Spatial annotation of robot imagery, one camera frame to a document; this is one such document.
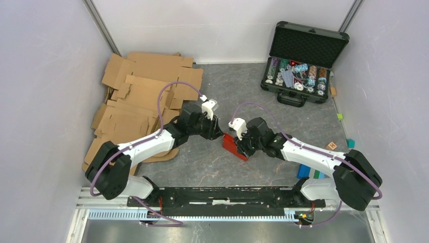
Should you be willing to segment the blue toy block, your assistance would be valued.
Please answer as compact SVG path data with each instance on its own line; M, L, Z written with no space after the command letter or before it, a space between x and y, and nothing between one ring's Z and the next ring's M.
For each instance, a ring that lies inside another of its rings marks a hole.
M301 178L305 178L305 177L309 177L309 175L310 175L310 171L311 171L311 168L310 167L308 167L308 166L305 166L305 165L299 165L299 168L298 168L298 172L297 172L297 178L298 179L301 179Z

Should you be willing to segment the small brown wooden block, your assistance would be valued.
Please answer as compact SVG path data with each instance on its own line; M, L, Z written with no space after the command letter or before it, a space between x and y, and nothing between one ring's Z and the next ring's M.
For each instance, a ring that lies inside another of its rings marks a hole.
M337 91L335 87L330 87L330 93L332 97L335 97L337 95Z

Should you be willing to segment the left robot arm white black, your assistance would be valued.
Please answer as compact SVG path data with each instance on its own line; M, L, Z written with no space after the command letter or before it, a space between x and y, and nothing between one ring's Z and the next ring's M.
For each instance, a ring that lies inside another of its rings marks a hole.
M131 168L154 155L178 148L191 136L206 140L221 137L223 132L214 114L217 107L215 100L191 104L153 134L122 144L104 142L85 172L91 182L91 195L101 195L106 200L119 195L136 196L146 206L155 205L158 191L147 178L132 176Z

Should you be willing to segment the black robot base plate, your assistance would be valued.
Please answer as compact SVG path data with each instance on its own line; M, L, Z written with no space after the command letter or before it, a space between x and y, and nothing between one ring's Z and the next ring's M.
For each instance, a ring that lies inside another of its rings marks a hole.
M324 208L291 187L164 187L142 200L164 216L282 216L284 209Z

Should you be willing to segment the black poker chip case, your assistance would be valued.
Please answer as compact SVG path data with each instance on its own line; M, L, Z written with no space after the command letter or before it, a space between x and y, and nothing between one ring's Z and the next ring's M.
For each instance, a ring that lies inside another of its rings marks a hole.
M261 88L290 106L325 103L330 70L349 41L345 32L278 22Z

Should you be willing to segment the stack of flat brown cardboard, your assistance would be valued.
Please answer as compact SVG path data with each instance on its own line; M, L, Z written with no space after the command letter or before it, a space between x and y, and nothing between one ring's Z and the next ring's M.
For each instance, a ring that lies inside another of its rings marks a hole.
M187 86L201 88L203 69L193 68L193 62L180 53L131 52L126 58L112 54L102 79L106 98L91 125L96 137L82 169L87 170L102 143L150 135L179 115L184 101L198 100L198 93Z

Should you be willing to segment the teal cube block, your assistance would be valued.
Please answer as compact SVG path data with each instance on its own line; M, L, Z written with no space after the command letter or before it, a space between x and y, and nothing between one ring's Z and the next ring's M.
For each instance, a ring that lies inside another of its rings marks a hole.
M347 138L346 143L349 149L355 148L355 140Z

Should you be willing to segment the red paper box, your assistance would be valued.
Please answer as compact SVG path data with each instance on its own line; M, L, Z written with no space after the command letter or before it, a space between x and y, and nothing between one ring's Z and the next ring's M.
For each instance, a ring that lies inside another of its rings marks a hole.
M234 143L233 139L234 138L231 135L224 133L222 147L231 154L240 158L242 161L248 161L246 156L238 153L237 145Z

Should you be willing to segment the wooden letter block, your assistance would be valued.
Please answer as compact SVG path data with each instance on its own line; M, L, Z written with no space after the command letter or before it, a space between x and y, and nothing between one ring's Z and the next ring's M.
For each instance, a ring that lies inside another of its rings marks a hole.
M326 147L325 147L326 149L328 149L328 150L332 150L332 151L334 151L336 148L337 148L337 145L334 143L334 142L330 142L330 143L328 143L327 145L326 145Z

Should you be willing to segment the aluminium frame rail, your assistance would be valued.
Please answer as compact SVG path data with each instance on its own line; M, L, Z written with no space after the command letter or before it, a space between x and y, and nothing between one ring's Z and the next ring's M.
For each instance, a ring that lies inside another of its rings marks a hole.
M116 198L92 197L89 188L81 190L67 236L68 242L81 242L90 219L156 220L157 211L177 221L293 222L305 212L337 211L335 200L310 201L291 187L160 187L153 190L142 207L130 195Z

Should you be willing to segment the green toy block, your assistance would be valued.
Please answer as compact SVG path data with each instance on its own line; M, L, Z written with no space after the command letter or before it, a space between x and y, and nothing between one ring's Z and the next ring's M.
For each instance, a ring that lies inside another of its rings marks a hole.
M320 172L320 171L315 170L314 173L313 173L313 178L314 179L324 179L325 178L325 174L322 173L322 172Z

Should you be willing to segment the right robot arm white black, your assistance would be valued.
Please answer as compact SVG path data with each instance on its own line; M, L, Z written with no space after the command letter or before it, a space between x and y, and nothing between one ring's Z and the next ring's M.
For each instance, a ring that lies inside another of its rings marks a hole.
M300 141L285 133L274 133L266 121L257 117L249 122L236 118L229 122L235 131L237 152L245 157L262 151L269 157L313 168L331 180L307 179L292 193L293 202L304 207L312 200L340 199L357 211L366 210L374 199L382 198L382 178L365 155L355 149L335 152Z

